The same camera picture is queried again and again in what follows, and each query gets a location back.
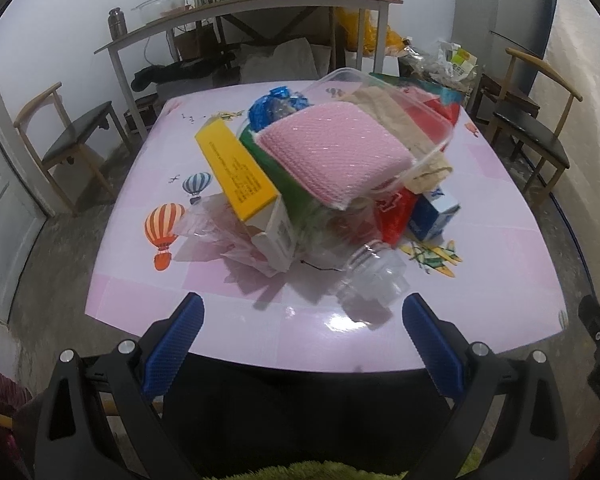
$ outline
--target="beige cloth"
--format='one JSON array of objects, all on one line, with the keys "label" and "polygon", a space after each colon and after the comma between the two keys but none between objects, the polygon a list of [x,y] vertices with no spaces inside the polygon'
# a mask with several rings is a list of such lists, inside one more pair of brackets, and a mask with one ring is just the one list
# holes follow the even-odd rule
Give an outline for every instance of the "beige cloth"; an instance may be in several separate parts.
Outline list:
[{"label": "beige cloth", "polygon": [[[391,132],[411,153],[421,160],[432,152],[435,144],[391,96],[377,87],[367,87],[343,97],[357,105]],[[415,173],[404,180],[404,186],[412,193],[433,191],[448,177],[453,167],[442,152],[435,153]]]}]

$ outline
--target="black chair seat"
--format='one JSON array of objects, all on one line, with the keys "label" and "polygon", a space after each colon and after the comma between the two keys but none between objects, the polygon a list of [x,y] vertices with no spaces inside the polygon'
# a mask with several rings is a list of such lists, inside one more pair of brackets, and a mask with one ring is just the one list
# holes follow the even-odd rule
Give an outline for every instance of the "black chair seat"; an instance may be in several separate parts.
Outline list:
[{"label": "black chair seat", "polygon": [[520,138],[531,140],[532,143],[547,151],[567,170],[569,169],[569,159],[562,143],[544,124],[507,101],[499,102],[493,114],[516,130]]},{"label": "black chair seat", "polygon": [[70,147],[86,142],[97,127],[108,130],[107,113],[109,113],[110,106],[111,101],[101,104],[71,123],[45,153],[42,164],[48,163]]}]

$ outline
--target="chair backrest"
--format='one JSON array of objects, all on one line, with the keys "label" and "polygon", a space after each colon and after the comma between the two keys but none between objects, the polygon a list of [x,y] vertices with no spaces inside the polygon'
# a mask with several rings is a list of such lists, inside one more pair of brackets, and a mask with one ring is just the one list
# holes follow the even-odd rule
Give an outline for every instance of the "chair backrest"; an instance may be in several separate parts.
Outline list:
[{"label": "chair backrest", "polygon": [[531,54],[527,54],[526,52],[522,52],[521,50],[516,50],[515,48],[507,47],[505,52],[511,56],[511,62],[509,63],[509,68],[507,69],[507,75],[504,78],[502,83],[502,90],[500,91],[500,95],[498,96],[498,101],[502,101],[504,97],[507,95],[507,91],[509,91],[509,86],[511,84],[511,78],[513,77],[513,69],[516,65],[516,60],[519,59],[525,63],[533,65],[538,72],[543,73],[549,79],[557,82],[560,86],[567,89],[569,92],[569,99],[567,100],[567,104],[564,107],[564,111],[560,116],[560,120],[558,121],[558,125],[554,130],[554,136],[557,137],[560,135],[562,128],[564,127],[564,123],[567,120],[567,116],[569,115],[569,111],[571,110],[571,105],[573,104],[573,99],[577,99],[582,102],[582,95],[570,84],[567,83],[560,74],[558,74],[547,62],[540,59],[539,57],[532,56]]},{"label": "chair backrest", "polygon": [[58,89],[62,86],[62,83],[58,82],[55,85],[47,88],[45,91],[41,92],[37,96],[35,96],[31,101],[25,104],[22,107],[22,110],[19,111],[16,119],[13,121],[13,126],[17,129],[20,134],[20,138],[23,140],[27,150],[36,161],[36,163],[42,167],[42,162],[40,161],[40,157],[36,153],[36,150],[33,148],[29,137],[25,132],[25,126],[29,122],[30,118],[45,104],[46,99],[51,96],[53,98],[54,106],[56,107],[56,111],[60,116],[60,120],[62,124],[66,128],[71,125],[71,119],[69,119],[69,115],[66,113],[64,106],[62,106],[62,101],[60,100],[60,96],[58,95]]}]

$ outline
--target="white door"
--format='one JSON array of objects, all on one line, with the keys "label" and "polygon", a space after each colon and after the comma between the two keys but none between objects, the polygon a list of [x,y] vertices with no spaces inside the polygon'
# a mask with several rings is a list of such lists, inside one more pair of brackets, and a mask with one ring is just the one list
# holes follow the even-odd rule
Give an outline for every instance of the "white door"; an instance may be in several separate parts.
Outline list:
[{"label": "white door", "polygon": [[4,323],[45,218],[0,150],[0,320]]}]

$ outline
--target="red packet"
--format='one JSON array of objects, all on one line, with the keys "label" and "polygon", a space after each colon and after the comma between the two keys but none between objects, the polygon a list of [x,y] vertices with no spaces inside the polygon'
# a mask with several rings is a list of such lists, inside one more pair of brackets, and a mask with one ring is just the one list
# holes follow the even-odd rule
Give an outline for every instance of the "red packet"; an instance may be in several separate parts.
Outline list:
[{"label": "red packet", "polygon": [[418,197],[403,187],[388,199],[376,201],[376,221],[383,242],[394,246],[400,241]]}]

